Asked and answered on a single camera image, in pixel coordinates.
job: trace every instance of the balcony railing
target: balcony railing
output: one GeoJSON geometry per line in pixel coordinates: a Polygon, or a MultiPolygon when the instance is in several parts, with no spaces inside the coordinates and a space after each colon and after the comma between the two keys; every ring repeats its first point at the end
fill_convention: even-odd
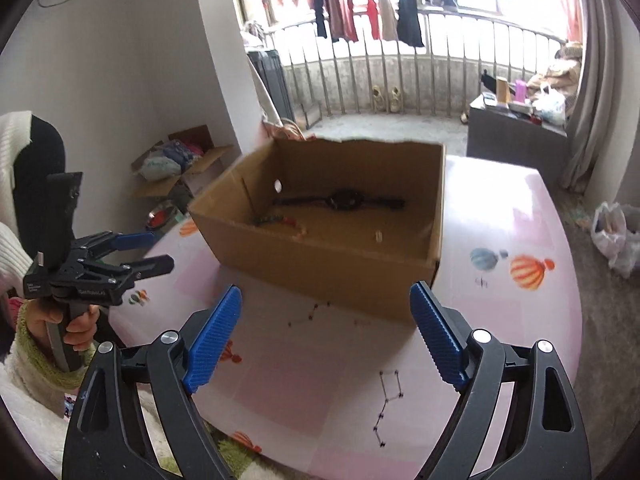
{"type": "Polygon", "coordinates": [[[387,112],[389,92],[397,87],[401,112],[430,110],[451,117],[481,92],[482,71],[527,80],[544,70],[564,43],[491,14],[425,7],[418,15],[425,47],[414,48],[374,40],[363,14],[354,17],[355,43],[318,38],[313,17],[268,31],[268,46],[280,53],[293,102],[317,103],[329,116],[376,111],[371,89],[378,85],[387,112]]]}

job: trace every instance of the open cardboard box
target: open cardboard box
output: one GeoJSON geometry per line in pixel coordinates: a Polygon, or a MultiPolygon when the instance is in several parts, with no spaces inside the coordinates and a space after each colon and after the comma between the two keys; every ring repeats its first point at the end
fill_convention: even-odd
{"type": "MultiPolygon", "coordinates": [[[[183,142],[192,142],[202,148],[204,155],[196,160],[187,170],[180,175],[169,176],[162,180],[156,180],[154,182],[144,181],[133,192],[134,198],[142,197],[165,197],[169,196],[171,190],[179,183],[182,182],[189,189],[191,196],[196,196],[207,184],[214,180],[222,173],[222,166],[220,163],[215,164],[220,157],[231,149],[231,146],[220,146],[215,148],[209,135],[209,129],[206,125],[196,126],[183,132],[177,132],[169,135],[169,140],[181,140],[183,142]]],[[[164,144],[162,140],[156,142],[151,148],[146,150],[145,153],[140,155],[131,164],[131,170],[137,173],[142,164],[144,163],[146,156],[156,146],[164,144]]]]}
{"type": "Polygon", "coordinates": [[[203,190],[190,211],[226,266],[321,301],[413,322],[409,288],[419,280],[433,283],[440,260],[444,158],[441,144],[270,140],[203,190]],[[343,188],[406,204],[352,211],[273,205],[277,196],[328,196],[343,188]],[[255,225],[275,214],[295,218],[307,234],[255,225]]]}

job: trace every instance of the metal bolt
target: metal bolt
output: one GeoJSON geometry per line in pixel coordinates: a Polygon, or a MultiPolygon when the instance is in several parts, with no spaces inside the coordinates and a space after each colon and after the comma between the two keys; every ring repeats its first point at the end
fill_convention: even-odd
{"type": "Polygon", "coordinates": [[[489,334],[486,330],[474,330],[473,332],[474,339],[479,343],[488,343],[491,341],[491,334],[489,334]]]}
{"type": "Polygon", "coordinates": [[[101,354],[108,354],[111,350],[113,350],[113,343],[111,341],[103,341],[100,343],[100,346],[98,346],[98,352],[101,354]]]}
{"type": "Polygon", "coordinates": [[[171,345],[178,341],[178,333],[173,330],[169,330],[169,332],[165,332],[160,336],[160,341],[162,341],[165,345],[171,345]]]}
{"type": "Polygon", "coordinates": [[[551,354],[553,349],[554,346],[549,341],[545,341],[544,339],[538,341],[538,350],[540,350],[541,352],[544,352],[545,354],[551,354]]]}

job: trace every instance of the table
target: table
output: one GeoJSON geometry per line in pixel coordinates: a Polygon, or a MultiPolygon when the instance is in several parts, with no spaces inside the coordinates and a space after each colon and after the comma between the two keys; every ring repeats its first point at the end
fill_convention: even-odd
{"type": "MultiPolygon", "coordinates": [[[[549,339],[574,380],[582,331],[578,287],[538,172],[449,156],[444,205],[434,284],[440,301],[503,342],[531,346],[549,339]]],[[[111,308],[110,323],[126,344],[146,344],[214,305],[229,284],[240,286],[241,319],[211,382],[194,396],[206,420],[327,480],[413,480],[458,398],[415,327],[221,267],[191,220],[150,255],[165,252],[175,259],[174,272],[141,282],[111,308]]],[[[492,462],[510,395],[503,387],[477,471],[492,462]]]]}
{"type": "Polygon", "coordinates": [[[478,96],[469,108],[466,156],[535,168],[551,185],[566,167],[569,142],[559,126],[538,126],[508,110],[489,110],[478,96]]]}

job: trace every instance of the pair of shoes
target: pair of shoes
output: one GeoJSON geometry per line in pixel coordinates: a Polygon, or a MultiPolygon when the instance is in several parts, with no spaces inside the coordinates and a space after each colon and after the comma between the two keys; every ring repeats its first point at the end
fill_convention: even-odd
{"type": "MultiPolygon", "coordinates": [[[[373,94],[373,107],[377,112],[386,112],[386,96],[380,90],[378,85],[373,85],[371,92],[373,94]]],[[[394,86],[389,92],[389,111],[397,114],[402,107],[402,94],[397,86],[394,86]]]]}
{"type": "Polygon", "coordinates": [[[373,109],[376,112],[386,112],[386,99],[385,95],[380,90],[378,85],[373,85],[371,88],[373,95],[373,109]]]}

